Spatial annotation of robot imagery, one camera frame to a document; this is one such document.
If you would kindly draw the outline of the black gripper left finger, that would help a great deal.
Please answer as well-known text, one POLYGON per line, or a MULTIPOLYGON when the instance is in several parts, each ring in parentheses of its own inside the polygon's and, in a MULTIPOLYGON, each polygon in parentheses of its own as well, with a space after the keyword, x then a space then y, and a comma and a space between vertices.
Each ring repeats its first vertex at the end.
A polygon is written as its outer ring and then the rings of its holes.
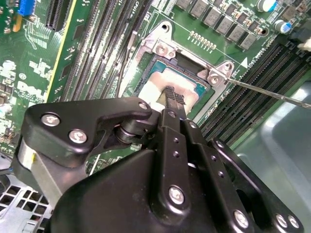
POLYGON ((186 139, 180 132, 177 93, 164 89, 158 112, 137 97, 37 104, 24 115, 13 160, 15 176, 57 205, 86 179, 89 157, 140 143, 154 152, 149 205, 156 214, 190 212, 186 139))

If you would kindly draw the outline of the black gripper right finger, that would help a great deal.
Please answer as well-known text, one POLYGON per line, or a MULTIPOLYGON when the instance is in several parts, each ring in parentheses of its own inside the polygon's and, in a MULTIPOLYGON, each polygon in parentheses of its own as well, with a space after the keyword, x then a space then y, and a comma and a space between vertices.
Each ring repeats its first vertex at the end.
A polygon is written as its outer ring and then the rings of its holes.
POLYGON ((185 115, 176 94, 186 137, 192 211, 179 233, 302 233, 299 218, 223 141, 206 141, 185 115))

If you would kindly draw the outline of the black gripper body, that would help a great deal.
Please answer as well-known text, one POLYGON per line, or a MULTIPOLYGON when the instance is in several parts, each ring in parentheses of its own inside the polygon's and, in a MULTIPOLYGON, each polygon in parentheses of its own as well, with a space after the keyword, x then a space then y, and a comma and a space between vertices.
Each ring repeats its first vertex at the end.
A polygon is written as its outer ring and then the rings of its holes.
POLYGON ((232 228, 210 204, 199 173, 188 167, 191 210, 178 225, 163 224, 152 212, 154 152, 133 155, 68 189, 50 219, 52 233, 230 233, 232 228))

